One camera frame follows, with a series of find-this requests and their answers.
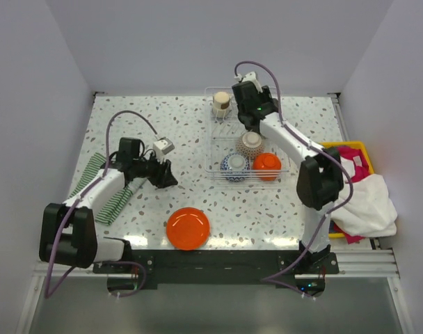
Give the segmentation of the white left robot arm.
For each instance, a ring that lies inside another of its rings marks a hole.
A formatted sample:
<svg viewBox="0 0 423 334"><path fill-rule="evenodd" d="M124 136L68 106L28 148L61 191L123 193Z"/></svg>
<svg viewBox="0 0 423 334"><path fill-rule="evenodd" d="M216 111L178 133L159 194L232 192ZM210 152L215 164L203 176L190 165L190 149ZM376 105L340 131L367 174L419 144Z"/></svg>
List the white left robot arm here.
<svg viewBox="0 0 423 334"><path fill-rule="evenodd" d="M49 264L88 268L108 262L118 273L131 269L133 256L128 241L101 238L96 233L95 217L108 201L135 179L147 179L158 189L175 186L171 162L166 155L175 146L160 138L145 151L136 138L122 138L119 148L110 154L95 177L65 202L45 207L39 244L39 258Z"/></svg>

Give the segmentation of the clear wire dish rack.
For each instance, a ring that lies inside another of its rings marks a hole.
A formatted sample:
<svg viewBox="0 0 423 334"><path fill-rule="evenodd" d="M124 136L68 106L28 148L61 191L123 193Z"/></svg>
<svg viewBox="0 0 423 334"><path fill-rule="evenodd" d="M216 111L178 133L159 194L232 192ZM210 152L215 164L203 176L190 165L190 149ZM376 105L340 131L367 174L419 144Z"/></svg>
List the clear wire dish rack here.
<svg viewBox="0 0 423 334"><path fill-rule="evenodd" d="M290 158L272 141L250 133L239 122L230 88L205 89L208 176L221 184L270 186L296 172Z"/></svg>

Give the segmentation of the orange plate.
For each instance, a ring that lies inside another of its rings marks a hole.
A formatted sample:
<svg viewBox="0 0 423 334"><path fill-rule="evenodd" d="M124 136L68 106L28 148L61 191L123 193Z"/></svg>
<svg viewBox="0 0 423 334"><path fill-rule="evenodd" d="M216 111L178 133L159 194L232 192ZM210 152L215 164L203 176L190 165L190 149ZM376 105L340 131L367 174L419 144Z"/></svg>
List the orange plate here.
<svg viewBox="0 0 423 334"><path fill-rule="evenodd" d="M199 209L184 207L174 212L167 221L169 242L182 251L193 251L204 245L210 233L207 216Z"/></svg>

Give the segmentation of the brown patterned bowl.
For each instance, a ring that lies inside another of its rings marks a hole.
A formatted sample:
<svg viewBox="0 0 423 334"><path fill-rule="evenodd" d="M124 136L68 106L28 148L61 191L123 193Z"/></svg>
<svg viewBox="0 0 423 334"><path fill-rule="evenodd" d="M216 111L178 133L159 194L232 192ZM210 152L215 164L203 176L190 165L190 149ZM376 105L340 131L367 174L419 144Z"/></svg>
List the brown patterned bowl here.
<svg viewBox="0 0 423 334"><path fill-rule="evenodd" d="M242 134L235 145L238 154L254 160L264 153L265 145L263 138L256 132L246 132Z"/></svg>

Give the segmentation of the beige steel cup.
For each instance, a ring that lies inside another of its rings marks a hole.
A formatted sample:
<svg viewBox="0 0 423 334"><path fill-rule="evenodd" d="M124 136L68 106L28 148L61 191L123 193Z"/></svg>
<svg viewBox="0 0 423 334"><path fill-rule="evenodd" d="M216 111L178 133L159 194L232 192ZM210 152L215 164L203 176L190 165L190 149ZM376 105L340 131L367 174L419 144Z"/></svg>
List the beige steel cup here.
<svg viewBox="0 0 423 334"><path fill-rule="evenodd" d="M225 118L231 111L230 95L227 92L220 91L213 96L212 112L217 118Z"/></svg>

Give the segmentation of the orange bowl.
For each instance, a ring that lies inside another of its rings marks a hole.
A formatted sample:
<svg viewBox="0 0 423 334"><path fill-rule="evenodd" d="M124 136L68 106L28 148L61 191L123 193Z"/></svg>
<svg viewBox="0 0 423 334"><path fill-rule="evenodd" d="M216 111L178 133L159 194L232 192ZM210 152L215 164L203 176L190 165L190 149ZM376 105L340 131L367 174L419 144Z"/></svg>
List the orange bowl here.
<svg viewBox="0 0 423 334"><path fill-rule="evenodd" d="M258 155L253 162L255 174L263 181L274 181L282 169L280 159L273 153L265 152Z"/></svg>

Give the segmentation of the blue white patterned bowl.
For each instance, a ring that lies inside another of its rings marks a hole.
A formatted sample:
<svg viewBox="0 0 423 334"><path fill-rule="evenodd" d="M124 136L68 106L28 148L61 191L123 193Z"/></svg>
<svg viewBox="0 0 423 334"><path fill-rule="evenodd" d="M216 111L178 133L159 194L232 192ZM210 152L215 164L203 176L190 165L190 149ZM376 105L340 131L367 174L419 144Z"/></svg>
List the blue white patterned bowl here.
<svg viewBox="0 0 423 334"><path fill-rule="evenodd" d="M250 169L248 159L238 153L228 154L220 163L220 171L229 182L242 182Z"/></svg>

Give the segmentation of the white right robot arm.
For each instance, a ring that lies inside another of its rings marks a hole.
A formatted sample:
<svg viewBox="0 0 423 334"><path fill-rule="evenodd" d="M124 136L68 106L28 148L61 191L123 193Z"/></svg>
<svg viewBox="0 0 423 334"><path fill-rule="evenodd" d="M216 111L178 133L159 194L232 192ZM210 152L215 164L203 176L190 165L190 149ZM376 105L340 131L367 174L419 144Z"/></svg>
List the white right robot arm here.
<svg viewBox="0 0 423 334"><path fill-rule="evenodd" d="M299 167L296 192L305 207L305 227L299 266L315 273L324 264L321 251L329 246L330 210L344 188L340 154L324 148L281 119L280 103L268 86L251 81L232 86L239 122L250 132L269 139Z"/></svg>

